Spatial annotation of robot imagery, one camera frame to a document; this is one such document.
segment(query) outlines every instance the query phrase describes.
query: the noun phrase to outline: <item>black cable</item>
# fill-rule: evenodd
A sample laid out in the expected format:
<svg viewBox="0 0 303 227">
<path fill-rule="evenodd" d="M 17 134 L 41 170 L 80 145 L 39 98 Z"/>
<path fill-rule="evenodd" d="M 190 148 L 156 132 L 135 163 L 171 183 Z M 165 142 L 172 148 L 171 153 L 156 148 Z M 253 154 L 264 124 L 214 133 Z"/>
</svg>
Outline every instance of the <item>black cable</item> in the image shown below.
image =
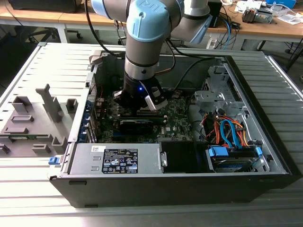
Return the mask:
<svg viewBox="0 0 303 227">
<path fill-rule="evenodd" d="M 94 30 L 94 27 L 93 25 L 91 24 L 91 20 L 90 20 L 90 17 L 89 17 L 89 9 L 88 9 L 88 0 L 85 0 L 85 4 L 84 4 L 84 9 L 85 9 L 85 14 L 86 14 L 86 19 L 87 19 L 87 22 L 89 24 L 89 28 L 93 34 L 93 36 L 95 37 L 96 41 L 100 44 L 100 46 L 106 51 L 108 52 L 109 54 L 113 55 L 114 57 L 117 57 L 117 55 L 113 52 L 111 52 L 109 49 L 107 49 L 103 43 L 99 40 L 95 30 Z"/>
<path fill-rule="evenodd" d="M 124 25 L 123 25 L 122 21 L 120 21 L 120 23 L 121 23 L 121 27 L 122 27 L 122 30 L 123 30 L 123 32 L 124 32 L 124 35 L 125 35 L 125 37 L 126 37 L 126 32 L 125 32 L 125 30 L 124 30 Z"/>
<path fill-rule="evenodd" d="M 202 62 L 202 61 L 207 61 L 207 60 L 212 60 L 214 59 L 214 57 L 210 57 L 210 58 L 202 58 L 200 60 L 197 60 L 196 62 L 192 63 L 189 68 L 185 71 L 185 73 L 183 74 L 183 76 L 181 77 L 181 79 L 179 80 L 179 82 L 177 83 L 177 85 L 175 86 L 175 88 L 173 89 L 173 91 L 177 90 L 177 88 L 179 87 L 179 85 L 181 84 L 182 80 L 184 79 L 184 77 L 188 74 L 188 72 L 198 63 Z"/>
<path fill-rule="evenodd" d="M 232 44 L 232 49 L 233 49 L 233 46 L 235 45 L 235 43 L 236 43 L 236 40 L 237 40 L 237 34 L 238 34 L 238 32 L 239 32 L 239 29 L 238 30 L 236 30 L 235 29 L 235 32 L 236 32 L 236 35 L 235 35 L 235 40 L 233 41 L 233 44 Z"/>
<path fill-rule="evenodd" d="M 229 32 L 229 29 L 228 29 L 228 27 L 226 27 L 226 32 L 224 33 L 224 35 L 223 35 L 223 37 L 222 37 L 222 39 L 221 39 L 221 41 L 218 43 L 218 45 L 216 46 L 216 47 L 214 47 L 214 49 L 217 49 L 218 48 L 218 46 L 220 46 L 220 49 L 222 48 L 222 42 L 223 42 L 223 39 L 225 38 L 225 36 L 226 36 L 226 34 Z"/>
<path fill-rule="evenodd" d="M 8 33 L 4 30 L 4 28 L 2 28 L 2 26 L 0 25 L 0 29 L 7 35 Z"/>
<path fill-rule="evenodd" d="M 224 11 L 225 11 L 225 16 L 226 16 L 226 19 L 227 19 L 228 24 L 231 25 L 231 24 L 232 24 L 232 19 L 231 19 L 231 17 L 227 14 L 226 9 L 224 8 L 224 6 L 222 6 L 222 8 L 223 8 Z"/>
<path fill-rule="evenodd" d="M 4 2 L 4 5 L 5 5 L 5 8 L 6 8 L 6 10 L 10 13 L 10 15 L 12 15 L 12 17 L 23 27 L 24 25 L 23 24 L 21 24 L 21 22 L 14 16 L 14 14 L 10 11 L 10 9 L 8 8 L 8 6 L 6 5 L 6 1 L 5 0 L 3 0 L 3 2 Z"/>
<path fill-rule="evenodd" d="M 207 55 L 207 54 L 187 54 L 187 53 L 183 53 L 181 52 L 180 50 L 178 50 L 178 48 L 174 45 L 174 43 L 167 39 L 167 41 L 169 42 L 169 44 L 175 49 L 175 51 L 183 56 L 187 56 L 187 57 L 192 57 L 192 58 L 200 58 L 200 59 L 203 59 L 203 56 L 204 57 L 208 57 L 210 55 Z"/>
<path fill-rule="evenodd" d="M 117 31 L 117 34 L 118 34 L 118 38 L 119 38 L 120 42 L 122 43 L 122 45 L 124 46 L 122 38 L 121 38 L 121 36 L 119 34 L 119 22 L 117 20 L 114 20 L 114 25 L 115 25 L 115 28 L 116 28 L 116 31 Z"/>
<path fill-rule="evenodd" d="M 165 40 L 167 46 L 169 47 L 170 49 L 170 52 L 171 52 L 171 55 L 172 55 L 172 58 L 173 58 L 173 63 L 172 63 L 172 66 L 169 68 L 169 69 L 166 69 L 166 70 L 162 70 L 160 72 L 156 72 L 155 73 L 155 76 L 158 76 L 158 75 L 161 75 L 161 74 L 164 74 L 164 73 L 167 73 L 167 72 L 170 72 L 174 69 L 174 67 L 176 66 L 176 56 L 175 56 L 175 53 L 173 52 L 172 48 L 170 47 L 169 43 L 168 43 L 168 40 Z"/>
<path fill-rule="evenodd" d="M 2 84 L 0 84 L 0 86 L 3 87 L 4 89 L 7 89 L 7 87 L 6 87 L 6 86 L 3 86 Z"/>
</svg>

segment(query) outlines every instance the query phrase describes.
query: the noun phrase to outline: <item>wire bundle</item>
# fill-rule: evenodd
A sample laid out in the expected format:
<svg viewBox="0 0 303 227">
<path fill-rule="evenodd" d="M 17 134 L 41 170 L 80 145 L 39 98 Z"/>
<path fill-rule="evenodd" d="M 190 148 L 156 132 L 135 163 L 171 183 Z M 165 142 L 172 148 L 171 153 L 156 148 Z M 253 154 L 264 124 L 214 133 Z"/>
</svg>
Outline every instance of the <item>wire bundle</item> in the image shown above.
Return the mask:
<svg viewBox="0 0 303 227">
<path fill-rule="evenodd" d="M 220 146 L 223 146 L 223 147 L 230 147 L 230 145 L 225 143 L 223 137 L 220 135 L 220 128 L 219 128 L 220 122 L 222 122 L 224 120 L 229 120 L 235 126 L 236 134 L 237 134 L 239 140 L 241 141 L 240 144 L 243 147 L 248 147 L 249 146 L 249 144 L 247 143 L 247 140 L 246 140 L 245 129 L 238 121 L 236 121 L 232 118 L 226 117 L 226 116 L 214 115 L 212 117 L 212 116 L 209 116 L 209 115 L 205 115 L 205 117 L 202 121 L 202 124 L 205 123 L 205 121 L 207 119 L 213 119 L 213 121 L 214 121 L 214 129 L 211 130 L 210 133 L 208 133 L 205 137 L 205 139 L 207 141 L 209 141 L 211 143 L 215 143 L 216 145 L 220 145 Z"/>
<path fill-rule="evenodd" d="M 225 11 L 225 13 L 220 12 L 219 19 L 224 22 L 224 25 L 225 25 L 225 27 L 226 27 L 227 30 L 224 33 L 221 41 L 219 41 L 218 45 L 214 49 L 217 49 L 219 47 L 221 49 L 222 46 L 224 45 L 223 46 L 223 50 L 225 50 L 226 47 L 229 46 L 229 45 L 232 45 L 232 48 L 233 48 L 233 46 L 234 46 L 234 44 L 235 44 L 235 42 L 237 40 L 237 34 L 238 34 L 239 30 L 238 29 L 234 29 L 235 30 L 235 35 L 233 37 L 231 37 L 231 33 L 232 33 L 232 26 L 231 26 L 231 24 L 232 24 L 232 18 L 227 14 L 226 9 L 224 8 L 224 6 L 222 6 L 222 9 Z"/>
</svg>

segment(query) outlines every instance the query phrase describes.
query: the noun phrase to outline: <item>power supply label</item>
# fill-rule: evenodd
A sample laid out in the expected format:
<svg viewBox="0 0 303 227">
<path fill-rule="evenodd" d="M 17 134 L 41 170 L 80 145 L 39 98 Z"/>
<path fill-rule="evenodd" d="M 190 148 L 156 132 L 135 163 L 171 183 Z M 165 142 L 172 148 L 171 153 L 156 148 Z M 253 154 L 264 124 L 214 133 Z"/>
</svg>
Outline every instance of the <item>power supply label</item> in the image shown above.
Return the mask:
<svg viewBox="0 0 303 227">
<path fill-rule="evenodd" d="M 102 172 L 104 174 L 137 174 L 138 149 L 105 149 Z"/>
</svg>

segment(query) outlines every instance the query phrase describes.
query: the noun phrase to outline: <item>office chair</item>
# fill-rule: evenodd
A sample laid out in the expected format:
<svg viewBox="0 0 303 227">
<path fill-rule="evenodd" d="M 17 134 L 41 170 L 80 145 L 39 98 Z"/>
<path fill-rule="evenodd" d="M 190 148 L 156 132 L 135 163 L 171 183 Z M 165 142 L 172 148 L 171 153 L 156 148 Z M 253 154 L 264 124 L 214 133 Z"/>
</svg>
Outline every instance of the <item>office chair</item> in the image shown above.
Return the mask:
<svg viewBox="0 0 303 227">
<path fill-rule="evenodd" d="M 78 39 L 82 39 L 81 34 L 78 31 L 73 31 L 73 30 L 67 30 L 68 33 L 76 33 L 77 34 L 77 38 Z M 59 37 L 59 33 L 57 31 L 57 29 L 55 28 L 45 28 L 45 30 L 39 31 L 39 32 L 34 32 L 28 35 L 28 40 L 31 43 L 34 43 L 36 41 L 36 39 L 34 38 L 34 36 L 36 35 L 45 35 L 42 39 L 41 42 L 45 42 L 50 36 L 52 36 L 53 39 L 55 38 L 60 38 Z"/>
</svg>

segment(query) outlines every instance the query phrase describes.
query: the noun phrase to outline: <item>electronic equipment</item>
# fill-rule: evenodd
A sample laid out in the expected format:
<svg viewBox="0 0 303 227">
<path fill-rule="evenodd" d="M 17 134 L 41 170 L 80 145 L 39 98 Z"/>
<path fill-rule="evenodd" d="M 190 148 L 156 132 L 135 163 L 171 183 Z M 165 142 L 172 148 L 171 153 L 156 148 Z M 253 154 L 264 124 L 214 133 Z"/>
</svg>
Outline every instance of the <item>electronic equipment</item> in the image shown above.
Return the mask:
<svg viewBox="0 0 303 227">
<path fill-rule="evenodd" d="M 47 10 L 74 13 L 81 4 L 81 0 L 9 0 L 9 3 L 16 10 Z"/>
<path fill-rule="evenodd" d="M 273 14 L 266 9 L 247 9 L 242 15 L 242 21 L 245 23 L 269 23 L 273 19 Z"/>
<path fill-rule="evenodd" d="M 161 69 L 169 60 L 160 57 Z M 96 81 L 99 91 L 91 93 L 97 98 L 78 105 L 61 168 L 50 176 L 72 206 L 244 202 L 300 178 L 295 169 L 289 173 L 280 138 L 229 55 L 204 62 L 187 77 L 190 83 L 173 90 L 197 61 L 177 57 L 179 70 L 158 79 L 168 104 L 135 113 L 112 97 L 123 84 L 124 59 L 101 53 L 95 61 L 86 96 Z M 88 118 L 93 124 L 83 127 Z"/>
<path fill-rule="evenodd" d="M 217 21 L 218 21 L 219 15 L 220 15 L 222 2 L 220 0 L 209 0 L 208 6 L 210 9 L 209 14 L 213 16 L 213 19 L 210 22 L 209 27 L 217 27 Z"/>
<path fill-rule="evenodd" d="M 292 9 L 297 1 L 296 0 L 266 0 L 266 3 L 270 5 L 273 5 L 274 2 L 276 2 L 276 4 L 281 4 Z"/>
</svg>

